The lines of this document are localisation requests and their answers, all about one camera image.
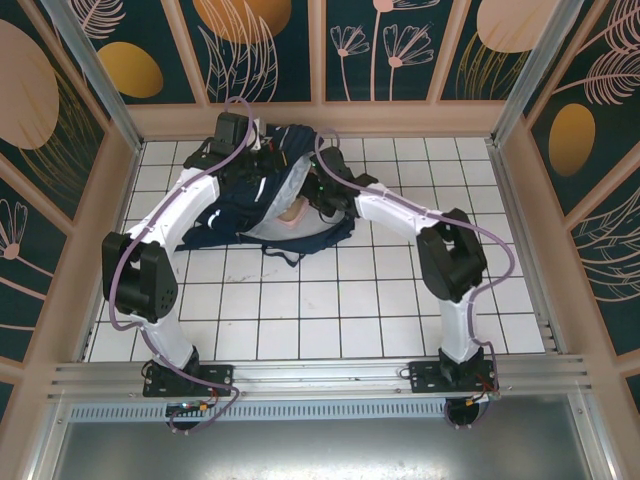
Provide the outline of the aluminium mounting rail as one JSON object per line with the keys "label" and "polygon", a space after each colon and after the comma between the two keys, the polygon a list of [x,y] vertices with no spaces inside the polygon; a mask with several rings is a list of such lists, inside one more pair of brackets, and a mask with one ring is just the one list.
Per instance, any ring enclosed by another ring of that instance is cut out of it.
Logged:
{"label": "aluminium mounting rail", "polygon": [[[238,361],[233,385],[246,400],[319,400],[406,397],[400,371],[409,360],[351,359]],[[55,367],[45,392],[50,400],[142,401],[140,362],[66,363]],[[500,355],[500,391],[509,395],[565,394],[590,390],[586,363],[576,355]]]}

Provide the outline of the aluminium side rail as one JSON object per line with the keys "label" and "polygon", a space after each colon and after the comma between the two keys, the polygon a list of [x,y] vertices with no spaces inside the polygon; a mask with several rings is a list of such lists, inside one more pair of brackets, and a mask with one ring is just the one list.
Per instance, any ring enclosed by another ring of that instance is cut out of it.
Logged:
{"label": "aluminium side rail", "polygon": [[107,321],[110,321],[109,305],[110,293],[114,286],[114,276],[130,240],[127,240],[126,233],[123,231],[127,214],[130,208],[134,187],[139,174],[139,168],[145,151],[145,143],[135,149],[129,165],[126,181],[123,185],[121,198],[118,203],[118,209],[113,221],[113,225],[104,233],[99,244],[99,271],[96,279],[93,298],[88,305],[83,330],[78,339],[75,351],[76,363],[87,362],[93,351],[95,336],[101,325],[101,318],[104,312],[107,315]]}
{"label": "aluminium side rail", "polygon": [[542,276],[532,237],[525,219],[515,183],[511,178],[505,155],[490,140],[487,142],[489,159],[497,179],[498,189],[505,205],[509,226],[514,238],[524,279],[530,294],[538,325],[544,330],[543,344],[548,354],[565,355],[566,342],[557,324],[548,290]]}

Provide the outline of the aluminium frame post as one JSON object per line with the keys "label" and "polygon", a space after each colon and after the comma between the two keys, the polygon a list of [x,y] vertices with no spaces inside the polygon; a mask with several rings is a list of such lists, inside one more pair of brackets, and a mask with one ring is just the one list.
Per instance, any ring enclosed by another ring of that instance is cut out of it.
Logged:
{"label": "aluminium frame post", "polygon": [[129,115],[126,105],[103,67],[96,50],[78,23],[66,0],[41,0],[53,24],[58,28],[74,58],[83,68],[111,119],[136,154],[140,153],[142,137]]}
{"label": "aluminium frame post", "polygon": [[587,4],[590,10],[594,1],[559,0],[518,75],[495,126],[485,140],[487,147],[499,149],[507,140],[571,29],[575,24],[580,24],[578,18],[583,5]]}

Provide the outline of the pink pouch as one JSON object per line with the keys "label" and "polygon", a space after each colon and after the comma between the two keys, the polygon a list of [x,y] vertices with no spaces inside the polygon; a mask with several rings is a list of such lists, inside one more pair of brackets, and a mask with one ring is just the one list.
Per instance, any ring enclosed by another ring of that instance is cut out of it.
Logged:
{"label": "pink pouch", "polygon": [[292,205],[276,218],[276,223],[288,230],[294,230],[304,220],[310,209],[307,198],[298,197]]}

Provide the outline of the navy blue backpack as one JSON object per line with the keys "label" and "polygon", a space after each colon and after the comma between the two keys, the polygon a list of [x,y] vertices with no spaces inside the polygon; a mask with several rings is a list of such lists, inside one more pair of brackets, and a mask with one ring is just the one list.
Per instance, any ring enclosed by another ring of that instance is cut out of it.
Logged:
{"label": "navy blue backpack", "polygon": [[276,223],[298,197],[305,197],[305,179],[314,155],[315,131],[305,125],[268,126],[266,135],[285,153],[288,167],[260,181],[220,181],[220,195],[204,208],[182,237],[180,251],[201,250],[232,244],[260,246],[263,254],[286,259],[318,253],[348,239],[355,218],[337,212],[322,218],[310,205],[294,230]]}

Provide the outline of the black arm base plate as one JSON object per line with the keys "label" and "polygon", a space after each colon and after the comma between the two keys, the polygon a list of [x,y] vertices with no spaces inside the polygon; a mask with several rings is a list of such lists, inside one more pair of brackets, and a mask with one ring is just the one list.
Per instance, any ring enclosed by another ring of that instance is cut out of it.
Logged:
{"label": "black arm base plate", "polygon": [[491,360],[451,365],[440,361],[410,362],[409,381],[413,393],[481,393],[496,389]]}
{"label": "black arm base plate", "polygon": [[142,395],[147,398],[209,397],[209,383],[231,385],[232,365],[200,365],[191,376],[206,382],[203,385],[179,375],[171,369],[152,362],[144,373]]}

